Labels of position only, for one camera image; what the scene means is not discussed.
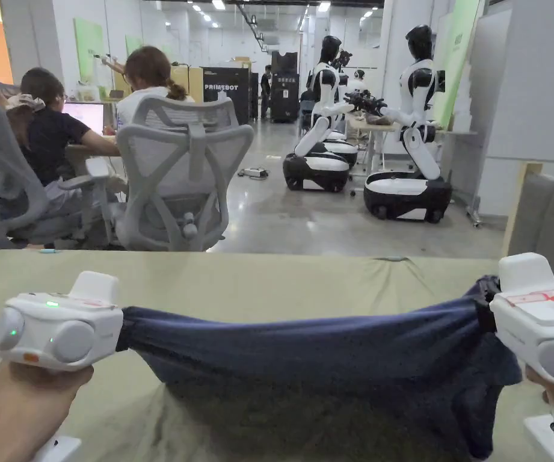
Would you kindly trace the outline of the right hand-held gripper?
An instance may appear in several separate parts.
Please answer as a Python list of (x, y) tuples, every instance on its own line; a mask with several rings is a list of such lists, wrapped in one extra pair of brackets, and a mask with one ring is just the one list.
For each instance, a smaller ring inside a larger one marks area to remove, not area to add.
[(483, 331), (554, 384), (554, 273), (547, 258), (531, 252), (501, 258), (498, 279), (482, 285), (476, 313)]

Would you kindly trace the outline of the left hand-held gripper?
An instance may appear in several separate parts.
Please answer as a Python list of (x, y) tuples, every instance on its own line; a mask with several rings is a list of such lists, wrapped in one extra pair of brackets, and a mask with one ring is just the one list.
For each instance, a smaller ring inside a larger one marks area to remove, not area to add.
[(83, 271), (70, 292), (25, 292), (0, 314), (0, 359), (32, 384), (56, 389), (73, 373), (111, 357), (123, 326), (115, 276)]

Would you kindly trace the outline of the person's left hand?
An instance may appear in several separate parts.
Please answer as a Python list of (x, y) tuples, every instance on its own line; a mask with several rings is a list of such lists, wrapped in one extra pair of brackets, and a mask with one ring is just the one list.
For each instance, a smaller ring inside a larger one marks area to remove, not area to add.
[(50, 374), (0, 363), (0, 461), (31, 461), (60, 429), (79, 389), (94, 369)]

